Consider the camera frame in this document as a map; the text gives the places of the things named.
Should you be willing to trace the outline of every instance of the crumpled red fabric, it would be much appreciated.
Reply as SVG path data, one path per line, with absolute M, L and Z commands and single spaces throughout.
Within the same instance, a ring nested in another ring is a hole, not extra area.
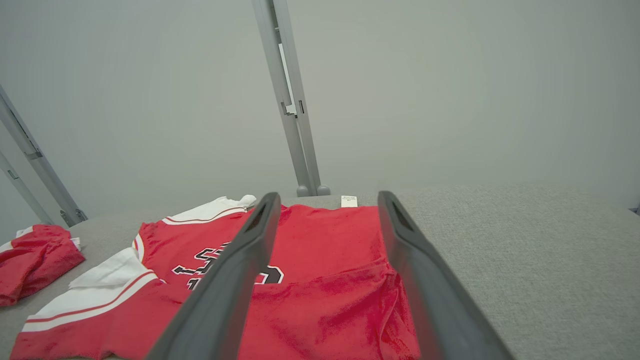
M 0 246 L 0 306 L 40 291 L 83 261 L 67 230 L 34 225 Z

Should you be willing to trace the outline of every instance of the red and white jersey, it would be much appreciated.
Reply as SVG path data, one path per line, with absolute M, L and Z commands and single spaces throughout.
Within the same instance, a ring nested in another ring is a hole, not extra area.
M 12 359 L 143 359 L 248 218 L 244 205 L 220 198 L 143 224 L 137 251 L 125 249 L 80 276 L 29 317 Z M 375 207 L 283 206 L 270 266 L 256 283 L 239 359 L 419 357 Z
M 34 225 L 0 246 L 0 306 L 14 305 L 84 261 L 80 239 L 57 225 Z

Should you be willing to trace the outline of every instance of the gray carpet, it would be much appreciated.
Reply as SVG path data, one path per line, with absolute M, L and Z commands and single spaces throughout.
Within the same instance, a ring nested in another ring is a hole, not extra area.
M 376 204 L 373 193 L 345 195 L 357 195 L 361 206 Z M 640 356 L 636 214 L 557 186 L 447 186 L 396 195 L 516 358 Z M 296 203 L 338 208 L 340 197 L 283 199 Z M 0 359 L 8 358 L 27 315 L 130 245 L 142 222 L 187 208 L 122 213 L 73 227 L 87 261 L 40 293 L 0 309 Z

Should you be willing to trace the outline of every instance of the metal frame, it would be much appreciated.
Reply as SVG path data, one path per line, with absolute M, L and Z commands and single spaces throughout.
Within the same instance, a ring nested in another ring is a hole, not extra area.
M 53 224 L 51 218 L 47 215 L 47 212 L 40 205 L 38 200 L 33 196 L 29 188 L 24 184 L 18 173 L 11 166 L 9 161 L 5 158 L 3 153 L 0 151 L 0 170 L 4 172 L 4 174 L 9 178 L 13 186 L 16 190 L 22 195 L 24 201 L 27 202 L 31 210 L 36 214 L 36 216 L 40 219 L 40 221 L 44 224 Z
M 6 126 L 11 137 L 18 145 L 24 156 L 29 160 L 29 164 L 31 164 L 33 170 L 35 170 L 38 177 L 42 180 L 60 206 L 60 216 L 62 219 L 64 219 L 68 226 L 73 226 L 87 220 L 86 215 L 82 210 L 80 210 L 76 202 L 71 197 L 71 194 L 69 194 L 65 186 L 62 184 L 62 181 L 60 181 L 60 178 L 51 167 L 51 164 L 44 156 L 41 148 L 36 143 L 33 135 L 29 132 L 24 121 L 22 121 L 22 118 L 20 118 L 18 111 L 11 103 L 11 100 L 9 100 L 9 97 L 1 85 L 0 98 L 0 106 L 5 107 L 6 110 L 0 111 L 0 120 Z
M 331 194 L 329 187 L 320 182 L 287 1 L 253 0 L 253 10 L 258 22 L 258 30 L 271 74 L 273 91 L 278 101 L 282 125 L 289 144 L 293 167 L 298 178 L 298 196 L 329 195 Z M 284 50 L 296 115 L 290 114 L 286 110 L 286 106 L 291 104 L 291 100 L 278 44 L 282 44 Z

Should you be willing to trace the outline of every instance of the white tag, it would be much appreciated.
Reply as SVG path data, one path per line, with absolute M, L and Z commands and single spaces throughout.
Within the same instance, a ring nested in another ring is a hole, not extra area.
M 340 207 L 341 208 L 357 208 L 358 198 L 355 196 L 343 195 Z

